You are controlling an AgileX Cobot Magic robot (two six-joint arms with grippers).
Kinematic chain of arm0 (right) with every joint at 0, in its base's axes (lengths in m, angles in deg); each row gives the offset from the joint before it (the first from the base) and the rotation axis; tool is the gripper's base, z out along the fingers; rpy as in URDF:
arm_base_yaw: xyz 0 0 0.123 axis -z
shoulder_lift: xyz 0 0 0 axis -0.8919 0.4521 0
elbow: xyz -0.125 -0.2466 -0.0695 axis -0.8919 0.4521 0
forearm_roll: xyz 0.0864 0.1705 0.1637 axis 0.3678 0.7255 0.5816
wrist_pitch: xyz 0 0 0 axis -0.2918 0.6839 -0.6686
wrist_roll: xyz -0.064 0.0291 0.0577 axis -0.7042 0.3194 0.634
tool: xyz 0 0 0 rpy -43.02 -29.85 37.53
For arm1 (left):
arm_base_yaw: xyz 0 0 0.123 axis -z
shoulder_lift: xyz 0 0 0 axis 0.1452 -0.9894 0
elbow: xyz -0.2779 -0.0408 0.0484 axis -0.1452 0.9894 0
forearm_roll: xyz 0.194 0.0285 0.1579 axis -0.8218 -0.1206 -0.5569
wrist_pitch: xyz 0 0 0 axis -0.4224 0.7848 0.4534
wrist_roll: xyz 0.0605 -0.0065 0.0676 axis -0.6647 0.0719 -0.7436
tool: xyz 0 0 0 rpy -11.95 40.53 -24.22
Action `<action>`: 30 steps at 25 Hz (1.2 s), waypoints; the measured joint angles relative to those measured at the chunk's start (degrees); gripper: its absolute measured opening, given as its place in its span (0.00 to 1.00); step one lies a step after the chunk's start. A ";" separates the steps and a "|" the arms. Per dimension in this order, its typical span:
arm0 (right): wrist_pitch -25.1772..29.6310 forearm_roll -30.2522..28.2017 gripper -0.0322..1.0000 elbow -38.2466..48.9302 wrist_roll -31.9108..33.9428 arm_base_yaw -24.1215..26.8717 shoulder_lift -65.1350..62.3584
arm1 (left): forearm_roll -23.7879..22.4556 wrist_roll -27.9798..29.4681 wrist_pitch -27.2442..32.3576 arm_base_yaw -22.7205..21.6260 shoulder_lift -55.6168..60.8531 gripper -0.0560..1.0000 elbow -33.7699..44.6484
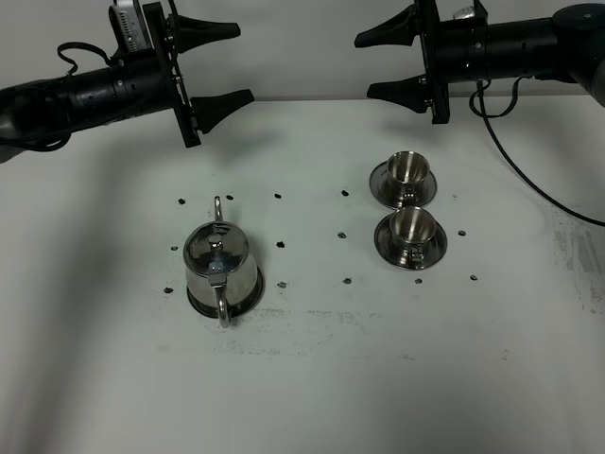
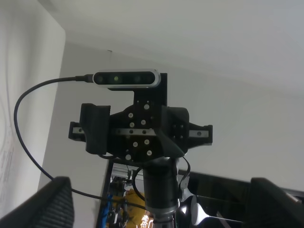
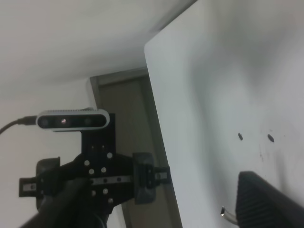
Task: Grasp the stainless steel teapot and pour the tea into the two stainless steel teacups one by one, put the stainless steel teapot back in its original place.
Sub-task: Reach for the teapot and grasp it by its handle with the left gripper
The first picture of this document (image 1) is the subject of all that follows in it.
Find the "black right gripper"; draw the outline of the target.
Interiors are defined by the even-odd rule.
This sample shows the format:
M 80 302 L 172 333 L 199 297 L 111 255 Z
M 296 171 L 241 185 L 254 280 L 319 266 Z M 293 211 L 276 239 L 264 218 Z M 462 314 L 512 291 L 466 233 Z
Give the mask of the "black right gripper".
M 386 22 L 359 33 L 356 48 L 378 45 L 412 46 L 420 34 L 423 50 L 424 75 L 414 78 L 377 82 L 370 85 L 367 98 L 403 106 L 417 114 L 430 107 L 433 124 L 449 122 L 448 84 L 439 80 L 437 48 L 441 19 L 435 0 L 417 0 L 416 8 L 406 8 Z

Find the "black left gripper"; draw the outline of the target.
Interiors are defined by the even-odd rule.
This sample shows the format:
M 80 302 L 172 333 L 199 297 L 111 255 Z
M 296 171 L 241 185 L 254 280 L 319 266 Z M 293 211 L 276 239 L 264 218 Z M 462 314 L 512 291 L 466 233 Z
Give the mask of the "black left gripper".
M 201 144 L 195 118 L 198 130 L 208 133 L 229 115 L 251 104 L 254 96 L 246 89 L 221 96 L 191 97 L 189 101 L 178 64 L 179 53 L 237 38 L 241 29 L 237 23 L 209 22 L 178 15 L 173 1 L 169 1 L 169 6 L 171 12 L 167 16 L 160 2 L 143 5 L 143 13 L 162 72 L 158 92 L 166 92 L 182 140 L 187 148 L 192 148 Z

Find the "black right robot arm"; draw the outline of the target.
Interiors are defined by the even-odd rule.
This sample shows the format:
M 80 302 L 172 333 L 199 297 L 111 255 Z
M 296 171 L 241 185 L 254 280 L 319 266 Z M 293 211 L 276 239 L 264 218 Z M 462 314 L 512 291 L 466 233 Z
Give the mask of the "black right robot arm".
M 415 78 L 372 84 L 370 99 L 423 114 L 435 124 L 450 118 L 453 83 L 535 78 L 575 83 L 604 101 L 604 7 L 573 5 L 550 18 L 490 24 L 475 1 L 454 19 L 441 20 L 433 1 L 416 1 L 385 23 L 358 34 L 357 48 L 421 42 L 424 72 Z

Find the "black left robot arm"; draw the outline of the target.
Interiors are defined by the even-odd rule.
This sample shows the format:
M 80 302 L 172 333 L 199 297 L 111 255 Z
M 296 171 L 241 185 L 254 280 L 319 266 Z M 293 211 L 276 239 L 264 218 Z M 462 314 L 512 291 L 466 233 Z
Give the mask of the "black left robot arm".
M 254 101 L 251 90 L 221 96 L 188 96 L 178 57 L 205 44 L 234 39 L 236 23 L 209 22 L 165 13 L 161 3 L 115 1 L 108 11 L 117 43 L 113 55 L 83 42 L 57 48 L 67 73 L 1 92 L 1 160 L 24 151 L 64 147 L 79 131 L 170 110 L 184 144 L 200 137 Z

